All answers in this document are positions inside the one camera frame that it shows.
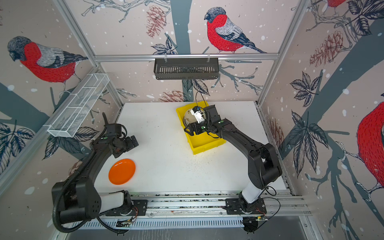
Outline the orange plate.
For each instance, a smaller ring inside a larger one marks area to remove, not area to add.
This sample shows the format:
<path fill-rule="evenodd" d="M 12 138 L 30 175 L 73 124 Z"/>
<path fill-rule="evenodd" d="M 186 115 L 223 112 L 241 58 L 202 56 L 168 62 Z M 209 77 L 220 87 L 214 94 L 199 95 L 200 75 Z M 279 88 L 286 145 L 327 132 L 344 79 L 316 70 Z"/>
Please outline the orange plate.
<path fill-rule="evenodd" d="M 135 162 L 131 159 L 122 159 L 110 168 L 109 181 L 114 185 L 123 185 L 134 176 L 135 172 Z"/>

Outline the yellow plastic bin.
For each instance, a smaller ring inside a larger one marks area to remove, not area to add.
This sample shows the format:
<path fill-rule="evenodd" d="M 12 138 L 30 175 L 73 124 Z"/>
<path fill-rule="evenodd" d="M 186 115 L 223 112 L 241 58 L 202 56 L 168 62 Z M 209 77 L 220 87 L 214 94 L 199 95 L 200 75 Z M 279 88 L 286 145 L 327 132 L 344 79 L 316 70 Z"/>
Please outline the yellow plastic bin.
<path fill-rule="evenodd" d="M 196 107 L 196 106 L 203 108 L 206 105 L 204 102 L 198 102 L 197 104 L 191 103 L 176 109 L 176 112 L 178 114 L 178 117 L 183 129 L 187 126 L 186 125 L 187 122 L 184 121 L 185 114 L 187 113 L 187 111 L 191 110 L 193 107 Z M 207 135 L 206 133 L 203 133 L 200 135 L 194 135 L 194 136 L 191 136 L 188 133 L 186 133 L 186 136 L 194 155 L 219 147 L 227 142 L 224 139 L 214 139 L 212 137 L 209 137 L 209 135 Z"/>

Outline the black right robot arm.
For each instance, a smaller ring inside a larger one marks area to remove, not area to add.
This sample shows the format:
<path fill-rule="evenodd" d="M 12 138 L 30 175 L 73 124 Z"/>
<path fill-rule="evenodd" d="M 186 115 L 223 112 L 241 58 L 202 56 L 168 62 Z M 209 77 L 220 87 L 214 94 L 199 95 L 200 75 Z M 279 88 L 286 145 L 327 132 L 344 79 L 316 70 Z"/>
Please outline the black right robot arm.
<path fill-rule="evenodd" d="M 250 182 L 240 192 L 238 199 L 226 199 L 224 209 L 228 215 L 266 214 L 261 195 L 269 188 L 269 184 L 282 175 L 276 149 L 271 144 L 257 142 L 241 132 L 230 120 L 222 119 L 216 106 L 193 107 L 185 113 L 184 131 L 190 136 L 216 135 L 236 147 L 248 160 L 248 176 Z"/>

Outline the cream plate red seal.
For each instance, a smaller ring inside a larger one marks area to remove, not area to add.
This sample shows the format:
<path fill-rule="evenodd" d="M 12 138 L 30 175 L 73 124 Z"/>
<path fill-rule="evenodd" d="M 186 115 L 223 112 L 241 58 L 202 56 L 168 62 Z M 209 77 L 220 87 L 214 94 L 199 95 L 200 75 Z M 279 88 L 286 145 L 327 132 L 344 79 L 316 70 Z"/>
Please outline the cream plate red seal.
<path fill-rule="evenodd" d="M 190 125 L 190 124 L 197 123 L 197 122 L 196 122 L 196 119 L 195 119 L 194 116 L 191 114 L 191 110 L 192 110 L 192 109 L 187 110 L 186 113 L 185 113 L 185 115 L 184 115 L 183 123 L 184 123 L 185 127 L 187 127 L 187 126 Z"/>

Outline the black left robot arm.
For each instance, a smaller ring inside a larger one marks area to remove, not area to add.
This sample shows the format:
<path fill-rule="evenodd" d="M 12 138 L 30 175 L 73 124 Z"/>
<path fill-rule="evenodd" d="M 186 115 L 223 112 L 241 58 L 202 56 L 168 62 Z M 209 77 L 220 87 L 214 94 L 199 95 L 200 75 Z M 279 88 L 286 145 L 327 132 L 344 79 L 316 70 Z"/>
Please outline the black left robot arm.
<path fill-rule="evenodd" d="M 128 191 L 122 190 L 100 195 L 95 188 L 96 178 L 106 160 L 120 157 L 139 145 L 135 136 L 129 137 L 121 124 L 105 124 L 102 133 L 91 142 L 91 153 L 64 182 L 52 188 L 52 220 L 61 233 L 72 233 L 87 222 L 101 216 L 130 214 L 138 216 L 139 210 Z"/>

